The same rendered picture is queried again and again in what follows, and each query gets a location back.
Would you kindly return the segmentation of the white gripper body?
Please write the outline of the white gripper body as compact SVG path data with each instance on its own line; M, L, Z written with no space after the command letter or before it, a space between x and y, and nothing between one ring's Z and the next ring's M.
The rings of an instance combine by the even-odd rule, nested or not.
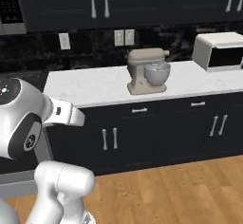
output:
M85 114L80 109L73 106L71 110L69 124L74 126L83 126L84 121L85 121Z

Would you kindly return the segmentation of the white toaster oven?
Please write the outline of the white toaster oven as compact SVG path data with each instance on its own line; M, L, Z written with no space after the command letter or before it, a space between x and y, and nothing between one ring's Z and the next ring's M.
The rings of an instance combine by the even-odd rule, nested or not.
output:
M237 32L196 36L192 60L207 72L243 69L243 35Z

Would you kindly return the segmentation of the dark base cupboard door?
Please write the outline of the dark base cupboard door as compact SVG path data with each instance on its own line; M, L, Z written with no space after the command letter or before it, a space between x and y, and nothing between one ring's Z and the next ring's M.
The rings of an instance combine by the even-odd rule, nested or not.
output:
M120 119L118 128L117 167L120 171L138 170L156 164L155 149L164 122L158 116Z
M214 116L204 110L177 112L168 117L164 157L171 162L202 154L204 137L210 137Z
M47 129L53 159L83 166L96 175L112 169L111 155L103 150L102 128L97 126L56 125Z
M223 134L221 136L217 134L218 150L220 153L238 152L243 149L243 106L229 107L222 113L222 120L226 114L228 118L225 122Z

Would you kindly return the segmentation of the dark drawer front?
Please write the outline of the dark drawer front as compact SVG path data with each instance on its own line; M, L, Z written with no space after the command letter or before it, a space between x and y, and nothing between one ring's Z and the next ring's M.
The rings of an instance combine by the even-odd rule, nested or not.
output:
M204 106L191 106L191 103L205 102ZM213 108L227 108L235 105L243 105L243 92L226 94L214 94L188 98L174 98L160 101L158 109L160 113L183 112L192 110L208 110Z
M146 107L147 112L140 112L133 114L132 109L141 109ZM114 121L115 119L132 119L141 117L151 117L158 113L157 102L143 102L143 103L126 103L103 105L95 107L80 108L85 114L86 121Z

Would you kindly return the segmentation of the beige stand mixer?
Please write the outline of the beige stand mixer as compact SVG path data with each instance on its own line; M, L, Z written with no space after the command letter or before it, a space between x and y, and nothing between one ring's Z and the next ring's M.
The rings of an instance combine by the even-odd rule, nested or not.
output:
M127 88L131 95L144 95L164 92L165 83L161 86L150 85L144 76L144 67L148 64L160 64L165 62L165 57L170 55L169 50L162 48L138 48L128 54L127 70L131 76L131 82Z

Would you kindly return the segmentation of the grey mixer bowl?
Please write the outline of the grey mixer bowl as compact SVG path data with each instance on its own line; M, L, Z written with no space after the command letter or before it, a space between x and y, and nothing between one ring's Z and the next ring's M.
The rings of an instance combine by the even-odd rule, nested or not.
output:
M144 76L150 85L161 86L167 81L170 75L170 69L171 66L166 62L148 64L144 67Z

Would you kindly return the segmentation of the black and grey range hood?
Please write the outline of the black and grey range hood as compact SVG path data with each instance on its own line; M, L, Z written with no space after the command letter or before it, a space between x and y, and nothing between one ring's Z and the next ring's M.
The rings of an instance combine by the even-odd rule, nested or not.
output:
M0 35L26 32L18 0L0 0Z

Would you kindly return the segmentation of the white wall outlet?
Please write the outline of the white wall outlet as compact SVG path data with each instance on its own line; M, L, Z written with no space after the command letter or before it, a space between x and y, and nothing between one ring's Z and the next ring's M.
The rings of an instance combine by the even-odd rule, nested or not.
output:
M135 31L133 29L127 29L125 31L125 44L127 46L135 44Z
M61 50L70 49L69 35L67 33L59 33L59 41Z
M122 29L114 31L114 45L116 47L124 45L124 31Z

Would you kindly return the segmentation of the dark wall cupboard door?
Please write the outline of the dark wall cupboard door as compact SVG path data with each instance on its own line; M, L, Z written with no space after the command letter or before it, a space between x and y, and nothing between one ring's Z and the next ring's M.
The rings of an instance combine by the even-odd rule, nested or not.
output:
M240 12L236 12L236 17L238 21L243 21L243 8Z
M107 27L139 27L159 25L168 21L170 0L108 0Z
M226 12L228 0L174 0L177 21L186 23L223 22L232 16Z
M20 0L27 31L73 30L97 27L91 0Z

